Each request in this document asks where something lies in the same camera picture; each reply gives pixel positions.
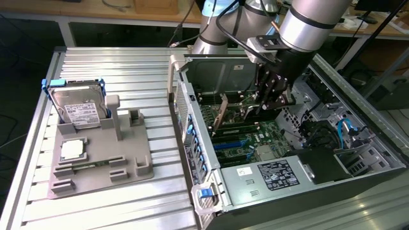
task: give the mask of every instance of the aluminum extrusion table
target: aluminum extrusion table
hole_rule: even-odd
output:
[[[0,220],[2,230],[196,229],[167,102],[171,53],[187,53],[187,50],[68,48],[54,54],[48,80],[102,76],[108,94],[122,97],[120,109],[140,108],[148,127],[155,177],[90,194],[48,200],[58,114],[42,93]],[[407,172],[349,200],[248,229],[401,229],[409,224],[408,177]]]

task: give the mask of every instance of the sticker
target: sticker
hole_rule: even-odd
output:
[[[257,166],[271,191],[300,184],[287,160],[259,164]]]
[[[244,65],[236,65],[233,70],[243,70],[244,69]]]
[[[252,173],[253,172],[252,172],[252,168],[251,167],[245,167],[245,168],[237,169],[239,176],[249,175]]]
[[[75,126],[100,122],[95,103],[66,105],[68,117]]]

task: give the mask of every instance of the barcode sticker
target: barcode sticker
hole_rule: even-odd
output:
[[[75,126],[100,122],[95,103],[66,105],[68,117]]]

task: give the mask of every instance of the table leg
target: table leg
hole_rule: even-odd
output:
[[[357,51],[360,50],[361,46],[364,45],[365,41],[371,35],[364,35],[357,39],[357,41],[353,43],[351,49],[348,50],[343,60],[340,61],[339,65],[336,66],[335,70],[340,70],[345,67],[353,56],[356,55]]]
[[[63,39],[66,42],[66,46],[74,47],[76,45],[76,39],[72,35],[71,27],[70,27],[70,20],[67,18],[62,18],[59,21],[59,27],[63,35]]]

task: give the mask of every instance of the power supply label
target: power supply label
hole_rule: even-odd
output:
[[[300,184],[287,160],[259,164],[257,166],[271,191]]]
[[[66,105],[68,117],[75,126],[100,122],[95,103]]]

